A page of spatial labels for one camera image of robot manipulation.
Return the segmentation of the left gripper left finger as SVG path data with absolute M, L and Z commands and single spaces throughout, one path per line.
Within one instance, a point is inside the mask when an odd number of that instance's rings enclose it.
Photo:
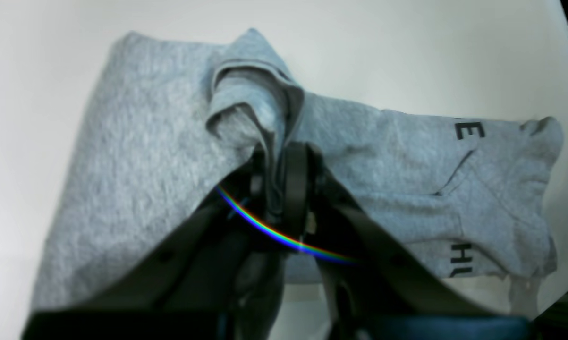
M 25 340 L 266 340 L 267 318 L 236 290 L 252 231 L 225 189 L 263 192 L 264 152 L 227 176 L 185 222 L 108 289 L 72 307 L 40 311 Z

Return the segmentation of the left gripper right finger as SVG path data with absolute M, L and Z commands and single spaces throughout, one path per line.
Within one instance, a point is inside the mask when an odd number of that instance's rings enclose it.
M 318 149 L 282 159 L 282 230 L 316 259 L 333 321 L 330 340 L 530 340 L 532 323 L 470 303 L 439 282 L 369 218 Z

